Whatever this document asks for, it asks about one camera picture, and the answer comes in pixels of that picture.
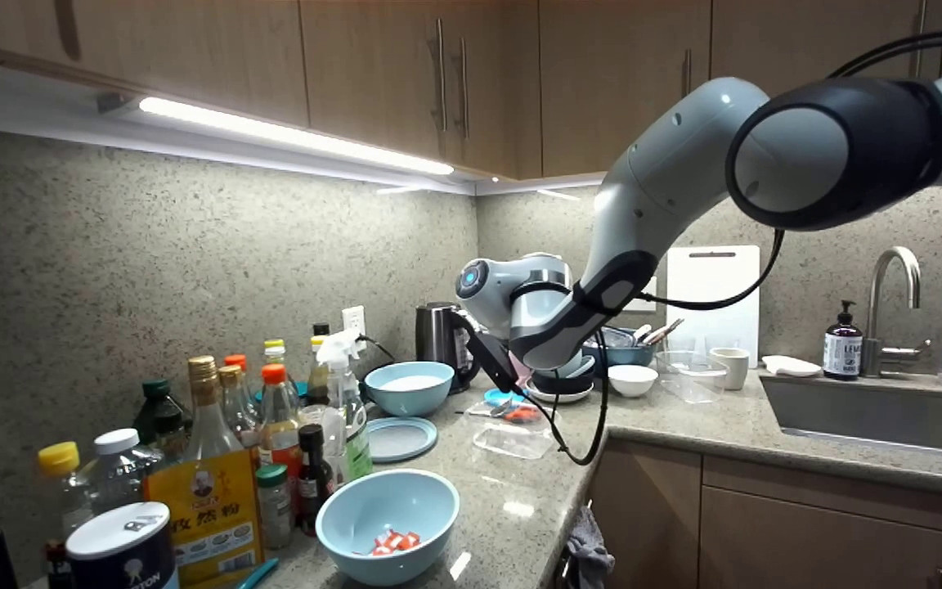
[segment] wooden cabinet door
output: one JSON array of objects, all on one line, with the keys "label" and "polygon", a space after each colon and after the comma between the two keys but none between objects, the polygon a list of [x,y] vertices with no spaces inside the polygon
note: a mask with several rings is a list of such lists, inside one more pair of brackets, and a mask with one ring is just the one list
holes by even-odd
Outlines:
[{"label": "wooden cabinet door", "polygon": [[442,153],[439,0],[299,0],[311,127]]},{"label": "wooden cabinet door", "polygon": [[0,54],[307,121],[296,0],[0,0]]},{"label": "wooden cabinet door", "polygon": [[536,0],[443,5],[443,160],[538,177]]},{"label": "wooden cabinet door", "polygon": [[[924,29],[942,29],[942,0],[713,0],[713,77],[735,77],[774,94]],[[936,66],[937,54],[920,54],[865,77],[932,79]]]},{"label": "wooden cabinet door", "polygon": [[699,589],[937,587],[942,530],[704,489]]},{"label": "wooden cabinet door", "polygon": [[699,454],[609,441],[590,502],[614,556],[610,589],[695,587]]},{"label": "wooden cabinet door", "polygon": [[541,175],[609,171],[707,66],[707,0],[538,0]]}]

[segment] faucet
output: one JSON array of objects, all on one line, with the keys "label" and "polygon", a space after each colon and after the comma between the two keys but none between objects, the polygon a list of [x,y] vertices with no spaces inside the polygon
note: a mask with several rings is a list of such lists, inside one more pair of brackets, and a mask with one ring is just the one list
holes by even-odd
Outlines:
[{"label": "faucet", "polygon": [[883,348],[883,339],[875,331],[875,315],[879,315],[879,303],[883,303],[883,280],[887,280],[887,270],[892,258],[898,258],[903,271],[905,271],[905,309],[923,306],[923,264],[920,264],[920,258],[905,247],[887,248],[874,264],[874,283],[865,293],[864,367],[874,376],[887,376],[887,371],[879,371],[879,360],[892,360],[892,357],[897,360],[920,360],[923,357],[920,348]]}]

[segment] wall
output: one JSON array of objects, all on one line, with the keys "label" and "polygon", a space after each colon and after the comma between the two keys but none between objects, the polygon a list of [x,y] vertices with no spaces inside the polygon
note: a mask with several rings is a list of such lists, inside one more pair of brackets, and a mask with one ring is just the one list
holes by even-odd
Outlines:
[{"label": "wall", "polygon": [[[480,199],[480,257],[515,258],[523,252],[558,252],[580,274],[589,257],[590,197],[502,197]],[[719,202],[695,221],[679,247],[757,243],[763,262],[771,232],[744,221],[733,202]],[[791,232],[763,284],[763,353],[794,353],[822,360],[822,335],[842,299],[858,303],[858,323],[865,323],[865,288],[883,248],[910,247],[923,264],[923,309],[905,309],[903,270],[890,264],[883,283],[879,331],[890,343],[932,341],[923,371],[942,357],[942,189],[924,189],[868,221],[828,228]],[[617,323],[659,323],[659,315],[623,315]]]},{"label": "wall", "polygon": [[192,353],[288,339],[367,306],[411,357],[411,309],[450,299],[474,199],[0,137],[0,498],[19,581],[49,530],[34,448],[127,425],[140,380],[179,401]]}]

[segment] kitchen counter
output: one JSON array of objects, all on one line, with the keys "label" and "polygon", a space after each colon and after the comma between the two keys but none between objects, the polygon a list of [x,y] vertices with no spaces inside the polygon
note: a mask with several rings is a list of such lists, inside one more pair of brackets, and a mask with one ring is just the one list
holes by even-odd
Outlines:
[{"label": "kitchen counter", "polygon": [[[485,419],[460,417],[460,408],[474,407],[480,391],[486,391],[486,380],[476,380],[470,394],[450,397],[430,419],[439,444],[400,464],[439,472],[460,492],[460,518],[443,564],[414,587],[538,587],[554,570],[562,537],[584,502],[590,468],[571,464],[558,452],[502,457],[474,444]],[[594,417],[597,397],[558,408],[558,428],[575,454],[584,454]],[[609,435],[942,492],[942,452],[780,433],[756,376],[747,376],[741,394],[713,394],[710,404],[693,407],[659,385],[645,401],[614,397],[609,407]],[[264,587],[354,582],[337,574],[312,540],[299,537]]]}]

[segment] soap dispenser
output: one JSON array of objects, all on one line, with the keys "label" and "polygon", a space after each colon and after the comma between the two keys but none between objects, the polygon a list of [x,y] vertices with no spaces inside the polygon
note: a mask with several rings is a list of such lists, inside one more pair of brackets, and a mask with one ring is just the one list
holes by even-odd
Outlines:
[{"label": "soap dispenser", "polygon": [[859,376],[864,335],[852,323],[851,306],[852,303],[840,303],[836,320],[823,331],[823,376],[829,380]]}]

